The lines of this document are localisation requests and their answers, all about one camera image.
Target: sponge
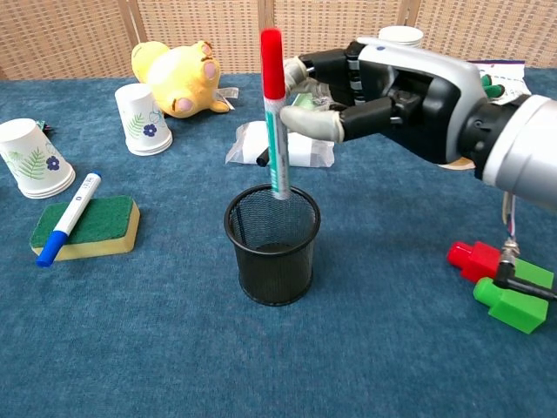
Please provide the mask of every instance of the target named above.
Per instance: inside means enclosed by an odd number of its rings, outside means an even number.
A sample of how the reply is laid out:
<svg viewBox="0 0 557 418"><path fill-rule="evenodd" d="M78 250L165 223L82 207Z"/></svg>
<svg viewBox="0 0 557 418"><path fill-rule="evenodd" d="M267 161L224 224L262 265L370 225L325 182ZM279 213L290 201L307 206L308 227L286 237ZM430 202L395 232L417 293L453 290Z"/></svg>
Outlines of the sponge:
<svg viewBox="0 0 557 418"><path fill-rule="evenodd" d="M30 238L40 254L69 203L47 206ZM55 261L128 253L135 246L139 209L130 196L91 199Z"/></svg>

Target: blue table surface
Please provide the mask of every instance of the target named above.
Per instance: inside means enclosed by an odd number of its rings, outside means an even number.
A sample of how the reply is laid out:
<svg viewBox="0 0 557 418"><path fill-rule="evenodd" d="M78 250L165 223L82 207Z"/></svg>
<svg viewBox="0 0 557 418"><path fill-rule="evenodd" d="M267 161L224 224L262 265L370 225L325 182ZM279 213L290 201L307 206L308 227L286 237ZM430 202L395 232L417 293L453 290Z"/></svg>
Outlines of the blue table surface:
<svg viewBox="0 0 557 418"><path fill-rule="evenodd" d="M557 99L557 69L527 69ZM456 240L499 246L502 192L376 135L334 148L331 168L292 168L319 204L315 278L287 307L238 284L223 216L268 169L226 165L235 130L262 120L258 75L224 75L236 110L168 118L174 142L124 143L114 91L128 79L0 83L0 122L43 119L77 179L25 198L0 165L0 416L554 416L557 316L523 334L487 314L448 265ZM87 172L97 197L131 195L131 253L35 266L43 209ZM521 258L557 267L554 213L519 200Z"/></svg>

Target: white cup on table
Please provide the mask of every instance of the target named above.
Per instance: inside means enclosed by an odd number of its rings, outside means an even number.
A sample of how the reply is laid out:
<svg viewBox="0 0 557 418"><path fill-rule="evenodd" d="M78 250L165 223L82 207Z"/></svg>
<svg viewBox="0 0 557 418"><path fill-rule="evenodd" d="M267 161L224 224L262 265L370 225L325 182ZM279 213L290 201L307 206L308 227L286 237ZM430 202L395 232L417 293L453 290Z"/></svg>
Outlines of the white cup on table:
<svg viewBox="0 0 557 418"><path fill-rule="evenodd" d="M394 25L386 26L379 31L379 39L395 42L397 44L419 48L424 38L424 32L413 26Z"/></svg>
<svg viewBox="0 0 557 418"><path fill-rule="evenodd" d="M30 118L0 125L0 155L21 193L30 199L59 194L76 178L73 167Z"/></svg>
<svg viewBox="0 0 557 418"><path fill-rule="evenodd" d="M149 85L124 85L116 90L114 97L124 127L125 143L132 154L154 155L171 146L172 132Z"/></svg>

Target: marker barrel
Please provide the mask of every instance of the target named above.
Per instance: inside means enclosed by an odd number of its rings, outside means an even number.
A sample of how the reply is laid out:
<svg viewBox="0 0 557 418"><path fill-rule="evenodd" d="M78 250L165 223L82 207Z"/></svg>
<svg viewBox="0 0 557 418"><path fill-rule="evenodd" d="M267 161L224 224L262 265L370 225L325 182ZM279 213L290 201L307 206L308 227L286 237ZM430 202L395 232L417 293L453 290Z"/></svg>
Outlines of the marker barrel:
<svg viewBox="0 0 557 418"><path fill-rule="evenodd" d="M94 172L87 174L87 177L85 177L84 182L79 189L77 189L76 194L66 208L62 218L60 218L57 225L54 227L55 231L62 231L68 235L70 234L100 183L101 178L98 174Z"/></svg>
<svg viewBox="0 0 557 418"><path fill-rule="evenodd" d="M271 186L275 199L290 197L290 176L288 158L288 130L280 120L280 109L285 106L285 98L264 98L265 120L269 136L269 160L271 163Z"/></svg>

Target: red cap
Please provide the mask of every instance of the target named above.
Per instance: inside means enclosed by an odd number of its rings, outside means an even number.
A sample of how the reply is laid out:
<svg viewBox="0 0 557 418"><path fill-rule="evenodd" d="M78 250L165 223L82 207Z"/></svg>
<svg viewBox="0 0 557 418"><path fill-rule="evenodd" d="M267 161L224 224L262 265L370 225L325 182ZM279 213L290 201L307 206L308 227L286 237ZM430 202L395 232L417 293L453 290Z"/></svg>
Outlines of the red cap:
<svg viewBox="0 0 557 418"><path fill-rule="evenodd" d="M278 29L261 31L261 67L265 97L275 100L283 98L286 94L285 69L282 60L282 37Z"/></svg>

